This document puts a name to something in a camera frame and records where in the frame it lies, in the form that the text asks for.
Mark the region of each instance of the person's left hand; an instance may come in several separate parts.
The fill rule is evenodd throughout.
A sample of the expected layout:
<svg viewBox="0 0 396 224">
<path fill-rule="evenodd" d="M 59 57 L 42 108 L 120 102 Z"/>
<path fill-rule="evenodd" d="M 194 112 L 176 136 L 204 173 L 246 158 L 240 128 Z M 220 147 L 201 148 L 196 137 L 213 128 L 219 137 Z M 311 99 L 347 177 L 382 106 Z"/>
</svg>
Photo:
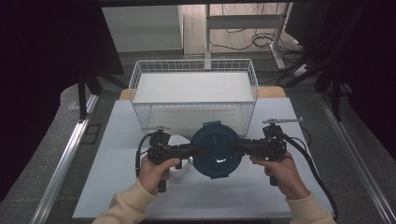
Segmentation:
<svg viewBox="0 0 396 224">
<path fill-rule="evenodd" d="M 145 156 L 141 161 L 139 172 L 139 181 L 143 188 L 153 195 L 158 194 L 158 184 L 160 180 L 168 180 L 170 178 L 169 168 L 180 163 L 179 159 L 170 159 L 164 161 L 160 165 L 154 165 Z"/>
</svg>

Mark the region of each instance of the white table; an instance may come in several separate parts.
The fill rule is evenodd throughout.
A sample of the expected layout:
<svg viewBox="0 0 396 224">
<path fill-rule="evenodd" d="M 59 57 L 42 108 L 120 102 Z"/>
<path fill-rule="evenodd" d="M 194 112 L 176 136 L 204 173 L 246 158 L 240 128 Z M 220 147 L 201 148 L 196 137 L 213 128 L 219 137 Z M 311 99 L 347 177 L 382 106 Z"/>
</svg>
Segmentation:
<svg viewBox="0 0 396 224">
<path fill-rule="evenodd" d="M 263 138 L 265 119 L 296 119 L 290 100 L 259 99 L 247 138 Z M 280 126 L 288 136 L 304 141 L 297 122 Z M 135 182 L 134 155 L 143 135 L 131 103 L 117 101 L 73 217 L 97 217 L 107 210 L 115 192 Z M 289 144 L 288 151 L 307 187 L 323 208 L 332 211 L 304 157 Z M 253 165 L 246 156 L 227 178 L 211 180 L 191 166 L 183 176 L 167 181 L 167 191 L 146 212 L 148 219 L 167 220 L 291 217 L 284 198 L 278 188 L 270 186 L 263 167 Z"/>
</svg>

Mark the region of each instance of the sleeve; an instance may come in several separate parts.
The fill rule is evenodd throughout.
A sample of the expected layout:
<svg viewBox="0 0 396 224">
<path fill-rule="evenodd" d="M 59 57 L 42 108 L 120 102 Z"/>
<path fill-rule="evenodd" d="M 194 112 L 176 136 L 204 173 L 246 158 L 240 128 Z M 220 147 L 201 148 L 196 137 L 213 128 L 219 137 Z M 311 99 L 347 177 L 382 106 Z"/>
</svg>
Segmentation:
<svg viewBox="0 0 396 224">
<path fill-rule="evenodd" d="M 114 195 L 110 208 L 92 224 L 139 223 L 145 218 L 145 208 L 156 196 L 148 193 L 139 180 L 130 188 Z"/>
<path fill-rule="evenodd" d="M 293 217 L 290 224 L 311 223 L 311 224 L 334 224 L 332 214 L 320 207 L 314 195 L 299 200 L 288 200 L 291 215 Z"/>
</svg>

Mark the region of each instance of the white wire basket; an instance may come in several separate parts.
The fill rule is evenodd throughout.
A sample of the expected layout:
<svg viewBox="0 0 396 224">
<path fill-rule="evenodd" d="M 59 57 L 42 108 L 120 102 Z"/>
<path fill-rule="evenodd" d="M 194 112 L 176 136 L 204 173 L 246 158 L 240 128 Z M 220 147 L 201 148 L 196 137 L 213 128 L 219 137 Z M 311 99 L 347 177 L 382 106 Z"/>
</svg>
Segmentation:
<svg viewBox="0 0 396 224">
<path fill-rule="evenodd" d="M 129 84 L 143 130 L 163 126 L 186 137 L 216 120 L 245 136 L 257 94 L 249 59 L 139 61 Z"/>
</svg>

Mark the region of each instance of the metal rail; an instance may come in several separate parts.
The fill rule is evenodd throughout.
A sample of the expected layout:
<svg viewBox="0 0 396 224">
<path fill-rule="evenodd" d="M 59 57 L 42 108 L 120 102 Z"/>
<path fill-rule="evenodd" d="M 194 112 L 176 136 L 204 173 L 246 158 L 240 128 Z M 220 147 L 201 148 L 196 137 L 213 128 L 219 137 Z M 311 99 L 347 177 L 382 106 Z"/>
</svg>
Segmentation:
<svg viewBox="0 0 396 224">
<path fill-rule="evenodd" d="M 364 187 L 366 187 L 372 201 L 378 210 L 379 215 L 384 220 L 384 223 L 392 224 L 396 223 L 396 216 L 389 205 L 389 202 L 382 192 L 382 189 L 376 183 L 375 179 L 373 178 L 372 174 L 370 173 L 369 169 L 367 168 L 364 160 L 361 157 L 358 149 L 356 148 L 355 144 L 353 143 L 352 139 L 349 137 L 346 129 L 343 126 L 343 123 L 338 121 L 335 115 L 332 113 L 330 109 L 330 102 L 327 99 L 325 93 L 319 93 L 319 100 L 326 111 L 329 120 L 334 127 L 335 131 L 338 134 L 344 148 L 346 149 L 346 153 L 352 164 L 355 166 L 355 169 L 361 178 L 361 182 L 363 183 Z"/>
<path fill-rule="evenodd" d="M 58 166 L 56 167 L 55 172 L 53 173 L 52 178 L 47 185 L 47 189 L 44 192 L 37 209 L 35 210 L 35 214 L 30 221 L 31 224 L 46 223 L 50 214 L 50 210 L 56 200 L 59 190 L 61 189 L 64 178 L 66 177 L 70 164 L 73 161 L 74 155 L 76 154 L 81 137 L 87 128 L 88 122 L 90 121 L 90 117 L 97 98 L 98 97 L 96 95 L 91 95 L 90 99 L 88 100 L 88 116 L 86 119 L 76 125 L 76 128 L 73 131 L 66 148 L 64 149 L 64 154 L 62 155 Z"/>
</svg>

